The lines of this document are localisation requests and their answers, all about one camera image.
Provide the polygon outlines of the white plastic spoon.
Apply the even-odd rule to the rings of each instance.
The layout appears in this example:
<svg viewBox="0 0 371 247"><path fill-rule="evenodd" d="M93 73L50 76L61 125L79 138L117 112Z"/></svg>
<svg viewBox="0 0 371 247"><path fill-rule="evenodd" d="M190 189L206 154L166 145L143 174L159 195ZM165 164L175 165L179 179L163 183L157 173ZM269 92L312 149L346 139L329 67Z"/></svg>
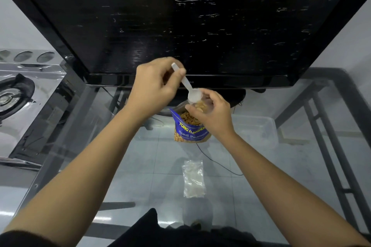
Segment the white plastic spoon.
<svg viewBox="0 0 371 247"><path fill-rule="evenodd" d="M187 79L186 76L182 79L182 84L185 86L185 88L188 90L188 102L189 104L195 104L202 100L203 93L198 88L193 88L190 81Z"/></svg>

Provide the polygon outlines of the person's left hand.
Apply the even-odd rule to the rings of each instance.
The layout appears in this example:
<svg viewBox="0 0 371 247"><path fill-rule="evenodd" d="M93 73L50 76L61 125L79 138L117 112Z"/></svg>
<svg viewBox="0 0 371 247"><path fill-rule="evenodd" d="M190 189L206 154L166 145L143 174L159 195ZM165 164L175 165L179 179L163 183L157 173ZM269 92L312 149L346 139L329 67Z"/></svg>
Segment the person's left hand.
<svg viewBox="0 0 371 247"><path fill-rule="evenodd" d="M120 111L126 123L142 123L168 105L163 99L163 77L170 67L174 71L184 68L173 57L157 58L137 67L127 104Z"/></svg>

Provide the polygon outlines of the person's left forearm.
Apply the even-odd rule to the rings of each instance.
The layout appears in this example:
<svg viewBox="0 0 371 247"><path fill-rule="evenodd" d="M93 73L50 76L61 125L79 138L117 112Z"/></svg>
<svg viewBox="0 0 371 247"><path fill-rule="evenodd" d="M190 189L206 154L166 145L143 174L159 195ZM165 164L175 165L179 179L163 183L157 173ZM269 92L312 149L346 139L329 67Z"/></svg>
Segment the person's left forearm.
<svg viewBox="0 0 371 247"><path fill-rule="evenodd" d="M126 105L93 141L22 208L4 233L21 231L75 247L94 220L132 138L148 118Z"/></svg>

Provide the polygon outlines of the clear plastic container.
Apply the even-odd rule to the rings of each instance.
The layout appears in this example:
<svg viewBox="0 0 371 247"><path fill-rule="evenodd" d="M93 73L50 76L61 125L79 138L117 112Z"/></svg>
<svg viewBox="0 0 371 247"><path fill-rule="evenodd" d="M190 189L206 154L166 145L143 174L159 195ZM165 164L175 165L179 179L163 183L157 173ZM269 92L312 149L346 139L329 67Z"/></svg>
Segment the clear plastic container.
<svg viewBox="0 0 371 247"><path fill-rule="evenodd" d="M272 150L279 145L276 123L270 117L232 114L235 132L257 150Z"/></svg>

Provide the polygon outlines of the steel gas stove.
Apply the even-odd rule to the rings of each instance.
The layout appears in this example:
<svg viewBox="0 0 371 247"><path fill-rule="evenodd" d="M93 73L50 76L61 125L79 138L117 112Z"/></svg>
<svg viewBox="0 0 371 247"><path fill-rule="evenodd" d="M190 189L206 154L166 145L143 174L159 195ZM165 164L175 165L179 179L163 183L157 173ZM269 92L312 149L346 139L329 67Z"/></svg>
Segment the steel gas stove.
<svg viewBox="0 0 371 247"><path fill-rule="evenodd" d="M41 164L68 106L63 58L52 50L0 48L0 162Z"/></svg>

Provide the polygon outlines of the person's black clothing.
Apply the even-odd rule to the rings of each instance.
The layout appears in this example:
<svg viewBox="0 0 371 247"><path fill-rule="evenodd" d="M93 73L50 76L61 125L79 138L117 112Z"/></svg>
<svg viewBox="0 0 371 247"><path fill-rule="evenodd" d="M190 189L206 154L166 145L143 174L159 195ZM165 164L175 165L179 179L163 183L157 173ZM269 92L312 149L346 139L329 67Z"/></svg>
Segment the person's black clothing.
<svg viewBox="0 0 371 247"><path fill-rule="evenodd" d="M50 236L25 230L11 230L0 235L0 247L75 247L63 245ZM157 212L151 208L133 226L107 247L289 247L257 240L248 232L232 227L202 231L183 225L159 226Z"/></svg>

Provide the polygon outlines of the blue peanut packet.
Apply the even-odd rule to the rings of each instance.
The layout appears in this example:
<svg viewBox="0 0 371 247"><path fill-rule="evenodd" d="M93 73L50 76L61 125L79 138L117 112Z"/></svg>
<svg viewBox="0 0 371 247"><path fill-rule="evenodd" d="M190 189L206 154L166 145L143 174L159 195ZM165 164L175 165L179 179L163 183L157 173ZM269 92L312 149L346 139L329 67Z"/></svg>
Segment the blue peanut packet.
<svg viewBox="0 0 371 247"><path fill-rule="evenodd" d="M174 141L186 143L206 142L211 133L196 118L191 116L185 106L188 101L184 101L174 108L170 108L170 113L174 120Z"/></svg>

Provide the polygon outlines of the black television stand base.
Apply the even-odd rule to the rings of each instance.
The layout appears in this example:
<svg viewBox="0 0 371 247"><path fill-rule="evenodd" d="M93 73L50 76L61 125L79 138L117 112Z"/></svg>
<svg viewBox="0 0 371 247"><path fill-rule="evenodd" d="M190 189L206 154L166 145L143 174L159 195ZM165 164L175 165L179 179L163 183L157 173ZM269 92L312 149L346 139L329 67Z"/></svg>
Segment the black television stand base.
<svg viewBox="0 0 371 247"><path fill-rule="evenodd" d="M241 88L212 88L211 90L219 93L230 104L231 108L240 104L246 96L246 90ZM175 97L170 101L170 103L168 103L168 105L157 114L165 117L171 117L171 109L178 114L184 113L186 111L185 105L188 104L187 98L188 90L185 88L178 89Z"/></svg>

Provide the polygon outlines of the grey metal table frame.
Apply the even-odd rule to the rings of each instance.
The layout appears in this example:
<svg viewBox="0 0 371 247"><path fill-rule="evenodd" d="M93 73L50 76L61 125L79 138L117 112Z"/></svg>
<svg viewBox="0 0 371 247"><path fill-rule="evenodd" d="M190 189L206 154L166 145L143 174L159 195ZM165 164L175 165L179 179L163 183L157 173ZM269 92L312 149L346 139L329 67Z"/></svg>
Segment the grey metal table frame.
<svg viewBox="0 0 371 247"><path fill-rule="evenodd" d="M299 111L299 109L304 108L346 220L356 230L360 231L349 200L347 199L347 195L351 195L355 199L355 203L367 229L367 233L363 234L371 240L371 208L364 197L334 127L330 122L330 118L325 111L325 107L319 97L319 92L328 82L334 84L334 87L344 100L350 114L354 118L355 123L359 127L361 134L370 148L371 107L360 93L350 75L343 69L309 68L303 74L302 79L310 80L311 83L278 115L275 119L276 128L280 128L289 118ZM344 188L341 184L340 177L319 129L318 120L322 122L325 132L328 135L337 160L349 184L348 188Z"/></svg>

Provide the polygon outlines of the person's right hand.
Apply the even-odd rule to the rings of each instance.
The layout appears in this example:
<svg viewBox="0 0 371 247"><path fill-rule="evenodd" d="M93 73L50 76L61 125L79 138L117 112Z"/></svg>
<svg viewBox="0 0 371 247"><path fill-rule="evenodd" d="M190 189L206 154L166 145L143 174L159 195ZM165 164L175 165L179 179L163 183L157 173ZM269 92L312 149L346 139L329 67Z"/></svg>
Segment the person's right hand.
<svg viewBox="0 0 371 247"><path fill-rule="evenodd" d="M216 91L200 89L207 98L212 100L214 108L205 114L203 125L220 142L236 135L233 127L230 104Z"/></svg>

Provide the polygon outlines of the person's right forearm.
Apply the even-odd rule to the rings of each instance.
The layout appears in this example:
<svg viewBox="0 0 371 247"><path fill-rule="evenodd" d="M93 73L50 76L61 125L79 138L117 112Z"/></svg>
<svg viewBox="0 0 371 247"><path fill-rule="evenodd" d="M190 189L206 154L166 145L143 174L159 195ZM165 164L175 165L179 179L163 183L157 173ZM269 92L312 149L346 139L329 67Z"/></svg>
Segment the person's right forearm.
<svg viewBox="0 0 371 247"><path fill-rule="evenodd" d="M292 247L371 247L332 207L246 143L233 130L214 134Z"/></svg>

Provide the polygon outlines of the black flat television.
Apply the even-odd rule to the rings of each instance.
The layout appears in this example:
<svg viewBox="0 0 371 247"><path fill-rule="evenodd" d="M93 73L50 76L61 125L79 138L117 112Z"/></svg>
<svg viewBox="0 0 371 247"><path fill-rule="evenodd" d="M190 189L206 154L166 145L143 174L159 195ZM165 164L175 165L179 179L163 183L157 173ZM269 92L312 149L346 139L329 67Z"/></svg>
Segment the black flat television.
<svg viewBox="0 0 371 247"><path fill-rule="evenodd" d="M203 88L293 86L366 0L12 0L87 84L155 58Z"/></svg>

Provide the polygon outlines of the small clear plastic bag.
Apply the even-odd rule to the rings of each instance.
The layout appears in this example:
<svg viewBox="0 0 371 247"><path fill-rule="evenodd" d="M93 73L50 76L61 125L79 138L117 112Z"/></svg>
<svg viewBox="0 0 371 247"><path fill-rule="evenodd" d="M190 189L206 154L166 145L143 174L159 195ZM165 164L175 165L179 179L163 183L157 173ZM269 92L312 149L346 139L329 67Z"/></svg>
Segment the small clear plastic bag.
<svg viewBox="0 0 371 247"><path fill-rule="evenodd" d="M184 161L182 166L185 198L204 198L206 185L202 161Z"/></svg>

